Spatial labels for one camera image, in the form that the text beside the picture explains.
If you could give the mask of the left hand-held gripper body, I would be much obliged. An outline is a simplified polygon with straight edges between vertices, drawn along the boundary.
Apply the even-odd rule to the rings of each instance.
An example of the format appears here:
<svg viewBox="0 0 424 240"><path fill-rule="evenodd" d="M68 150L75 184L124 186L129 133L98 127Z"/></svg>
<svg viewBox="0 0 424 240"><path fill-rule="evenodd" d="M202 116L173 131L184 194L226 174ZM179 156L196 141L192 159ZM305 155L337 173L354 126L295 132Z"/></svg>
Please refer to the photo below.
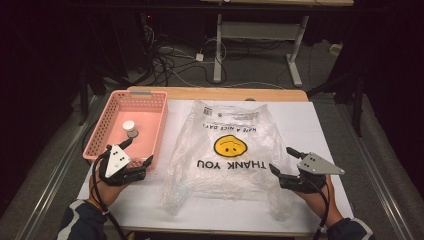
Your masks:
<svg viewBox="0 0 424 240"><path fill-rule="evenodd" d="M144 180L146 167L129 168L131 158L119 145L112 145L99 167L100 179L109 186L123 186Z"/></svg>

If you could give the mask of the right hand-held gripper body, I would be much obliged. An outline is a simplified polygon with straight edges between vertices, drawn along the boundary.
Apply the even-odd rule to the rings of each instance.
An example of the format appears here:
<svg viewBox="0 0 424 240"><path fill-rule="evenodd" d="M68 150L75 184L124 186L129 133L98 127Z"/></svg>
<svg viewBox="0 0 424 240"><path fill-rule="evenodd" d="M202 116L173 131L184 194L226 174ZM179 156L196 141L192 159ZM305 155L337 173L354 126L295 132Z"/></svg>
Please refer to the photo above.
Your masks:
<svg viewBox="0 0 424 240"><path fill-rule="evenodd" d="M343 175L345 171L327 161L321 156L309 152L297 164L297 176L282 174L279 184L282 189L288 189L305 194L317 193L326 183L327 175Z"/></svg>

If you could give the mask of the small white-capped bottle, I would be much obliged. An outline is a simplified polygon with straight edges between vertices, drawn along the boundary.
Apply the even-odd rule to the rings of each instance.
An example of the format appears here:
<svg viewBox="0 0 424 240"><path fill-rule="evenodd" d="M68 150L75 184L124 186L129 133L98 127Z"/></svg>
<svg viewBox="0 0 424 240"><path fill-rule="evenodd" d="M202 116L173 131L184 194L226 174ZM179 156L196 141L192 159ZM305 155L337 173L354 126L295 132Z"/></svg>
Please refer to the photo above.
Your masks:
<svg viewBox="0 0 424 240"><path fill-rule="evenodd" d="M132 120L125 121L122 125L123 129L126 131L129 138L136 138L138 136L138 131L135 126L135 122Z"/></svg>

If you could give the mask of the pink plastic basket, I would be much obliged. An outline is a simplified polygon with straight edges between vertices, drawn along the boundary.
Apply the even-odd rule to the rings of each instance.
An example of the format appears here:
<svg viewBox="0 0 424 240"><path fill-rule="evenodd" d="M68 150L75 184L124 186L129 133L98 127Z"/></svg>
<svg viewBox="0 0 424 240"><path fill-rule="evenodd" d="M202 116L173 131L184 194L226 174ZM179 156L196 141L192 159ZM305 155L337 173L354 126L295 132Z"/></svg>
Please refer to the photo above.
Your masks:
<svg viewBox="0 0 424 240"><path fill-rule="evenodd" d="M166 92L113 91L83 151L83 157L94 161L106 150L107 145L126 140L128 136L123 125L126 121L133 121L138 136L125 152L133 160L141 162L153 156L148 170L154 170L159 160L167 113Z"/></svg>

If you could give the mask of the clear smiley plastic bag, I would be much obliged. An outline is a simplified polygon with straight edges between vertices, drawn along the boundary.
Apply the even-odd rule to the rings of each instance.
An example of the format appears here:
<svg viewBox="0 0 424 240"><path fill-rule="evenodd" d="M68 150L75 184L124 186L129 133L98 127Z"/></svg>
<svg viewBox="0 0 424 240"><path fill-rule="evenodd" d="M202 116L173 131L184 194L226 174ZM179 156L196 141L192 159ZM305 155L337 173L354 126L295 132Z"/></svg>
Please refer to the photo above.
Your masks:
<svg viewBox="0 0 424 240"><path fill-rule="evenodd" d="M270 214L283 221L292 197L280 188L271 165L292 172L267 105L249 110L196 101L177 137L160 206L176 214L193 193L246 199L258 192L268 197Z"/></svg>

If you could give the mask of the person's left hand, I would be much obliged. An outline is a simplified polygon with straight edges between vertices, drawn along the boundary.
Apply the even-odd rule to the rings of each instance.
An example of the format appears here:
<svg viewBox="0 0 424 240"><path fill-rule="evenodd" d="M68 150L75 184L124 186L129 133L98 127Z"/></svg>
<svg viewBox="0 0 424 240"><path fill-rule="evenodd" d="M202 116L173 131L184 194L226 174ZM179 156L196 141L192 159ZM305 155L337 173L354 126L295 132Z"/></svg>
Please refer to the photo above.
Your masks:
<svg viewBox="0 0 424 240"><path fill-rule="evenodd" d="M105 211L111 206L119 194L127 188L128 185L109 186L104 183L99 175L91 176L89 180L89 198L87 201L93 204L98 210Z"/></svg>

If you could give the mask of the person's right hand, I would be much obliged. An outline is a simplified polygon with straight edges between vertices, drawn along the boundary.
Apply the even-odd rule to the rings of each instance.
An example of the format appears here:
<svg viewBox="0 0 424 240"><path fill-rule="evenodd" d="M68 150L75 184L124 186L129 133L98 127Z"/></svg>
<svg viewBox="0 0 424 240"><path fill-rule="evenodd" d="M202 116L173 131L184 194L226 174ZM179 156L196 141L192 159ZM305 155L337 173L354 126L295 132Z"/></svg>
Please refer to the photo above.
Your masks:
<svg viewBox="0 0 424 240"><path fill-rule="evenodd" d="M330 228L343 219L343 216L341 215L335 202L335 190L330 175L326 176L326 185L322 188L322 193L328 200L329 207L326 207L325 202L319 193L305 194L301 192L295 192L295 194L302 198L306 202L308 207L318 217L323 218L325 212L328 212L325 226L327 228Z"/></svg>

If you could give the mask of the white table mat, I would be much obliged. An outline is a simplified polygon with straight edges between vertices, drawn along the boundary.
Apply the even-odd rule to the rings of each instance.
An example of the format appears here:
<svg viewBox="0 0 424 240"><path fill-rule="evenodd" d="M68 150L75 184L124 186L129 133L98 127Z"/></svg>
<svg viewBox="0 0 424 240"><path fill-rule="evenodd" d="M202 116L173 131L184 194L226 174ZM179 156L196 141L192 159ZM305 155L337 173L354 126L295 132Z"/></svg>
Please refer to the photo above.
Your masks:
<svg viewBox="0 0 424 240"><path fill-rule="evenodd" d="M319 219L302 199L289 190L292 197L285 220L270 214L268 198L256 192L246 199L204 197L193 193L176 215L159 206L164 179L176 145L177 135L188 117L194 100L167 100L168 113L159 160L147 180L131 184L111 206L111 212L124 229L145 231L175 231L235 235L308 236L318 226ZM279 134L289 146L308 152L312 150L334 163L315 108L311 102L204 101L209 105L237 106L252 110L266 104Z"/></svg>

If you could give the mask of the black metal stand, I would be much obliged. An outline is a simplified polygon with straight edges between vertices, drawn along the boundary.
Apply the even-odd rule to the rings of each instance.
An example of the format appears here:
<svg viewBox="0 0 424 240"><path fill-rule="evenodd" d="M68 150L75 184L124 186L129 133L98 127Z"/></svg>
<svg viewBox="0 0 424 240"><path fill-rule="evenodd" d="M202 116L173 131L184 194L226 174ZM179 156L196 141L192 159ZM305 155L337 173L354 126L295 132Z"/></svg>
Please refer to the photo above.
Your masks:
<svg viewBox="0 0 424 240"><path fill-rule="evenodd" d="M364 78L362 75L347 74L334 80L327 81L315 88L309 90L306 95L308 98L321 93L332 92L336 104L352 103L352 127L358 137L361 132L362 102L364 93Z"/></svg>

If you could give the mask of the white metal-framed desk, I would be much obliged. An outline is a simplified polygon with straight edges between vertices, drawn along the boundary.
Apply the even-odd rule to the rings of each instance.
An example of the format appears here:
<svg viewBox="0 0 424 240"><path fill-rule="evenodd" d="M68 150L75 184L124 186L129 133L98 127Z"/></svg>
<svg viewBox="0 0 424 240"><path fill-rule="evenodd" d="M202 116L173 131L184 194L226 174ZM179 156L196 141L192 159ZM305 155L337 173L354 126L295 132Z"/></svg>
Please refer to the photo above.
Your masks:
<svg viewBox="0 0 424 240"><path fill-rule="evenodd" d="M212 3L213 7L253 7L263 5L264 7L305 7L307 10L320 7L335 8L351 7L354 0L201 0ZM303 40L304 33L309 20L308 14L303 14L296 23L268 23L259 20L226 20L222 13L217 14L216 22L216 50L214 57L213 82L222 83L224 76L223 60L225 59L227 48L223 43L224 39L251 39L251 40L289 40L294 42L291 53L285 55L286 65L295 87L303 85L299 75L296 58Z"/></svg>

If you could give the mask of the metal floor rail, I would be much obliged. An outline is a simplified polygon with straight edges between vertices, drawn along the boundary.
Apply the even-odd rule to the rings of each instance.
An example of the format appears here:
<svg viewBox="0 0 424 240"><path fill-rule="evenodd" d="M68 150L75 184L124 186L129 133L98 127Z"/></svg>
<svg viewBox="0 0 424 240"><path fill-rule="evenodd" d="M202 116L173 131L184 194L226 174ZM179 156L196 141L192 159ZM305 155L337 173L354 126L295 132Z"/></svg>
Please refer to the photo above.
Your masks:
<svg viewBox="0 0 424 240"><path fill-rule="evenodd" d="M366 117L361 132L349 108L337 107L346 138L335 161L353 214L366 222L378 240L424 240L424 201L399 163L381 127Z"/></svg>
<svg viewBox="0 0 424 240"><path fill-rule="evenodd" d="M53 240L68 205L77 197L89 165L82 157L83 141L89 137L101 113L105 96L92 96L88 114L78 104L50 139L34 165L19 202L30 214L14 240Z"/></svg>

